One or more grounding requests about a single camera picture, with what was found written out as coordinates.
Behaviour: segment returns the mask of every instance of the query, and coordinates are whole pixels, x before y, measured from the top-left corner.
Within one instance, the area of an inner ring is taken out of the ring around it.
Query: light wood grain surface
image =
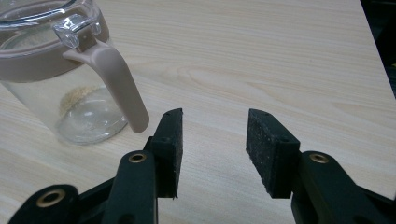
[[[396,104],[359,0],[97,1],[150,114],[143,133],[60,143],[0,87],[0,223],[34,192],[83,192],[142,149],[161,115],[182,107],[179,199],[160,223],[293,223],[249,160],[248,109],[272,113],[301,151],[331,154],[357,184],[396,191]]]

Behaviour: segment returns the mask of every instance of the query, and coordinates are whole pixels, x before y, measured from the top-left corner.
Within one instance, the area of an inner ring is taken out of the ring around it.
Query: pitcher
[[[0,0],[0,82],[59,138],[97,143],[149,114],[92,0]]]

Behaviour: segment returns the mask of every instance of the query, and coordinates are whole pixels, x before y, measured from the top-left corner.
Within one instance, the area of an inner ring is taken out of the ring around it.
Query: beige handle
[[[149,113],[134,84],[128,65],[120,53],[106,43],[97,41],[83,52],[70,49],[64,53],[69,60],[89,65],[104,81],[121,112],[135,133],[141,133],[149,125]]]

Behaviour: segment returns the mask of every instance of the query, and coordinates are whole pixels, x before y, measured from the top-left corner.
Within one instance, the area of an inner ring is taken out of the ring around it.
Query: wooden table
[[[34,192],[114,176],[161,115],[182,107],[179,199],[160,223],[293,223],[246,153],[248,109],[272,113],[301,151],[335,157],[357,184],[396,190],[396,104],[359,0],[99,0],[151,122],[88,147],[58,142],[0,87],[0,222]]]

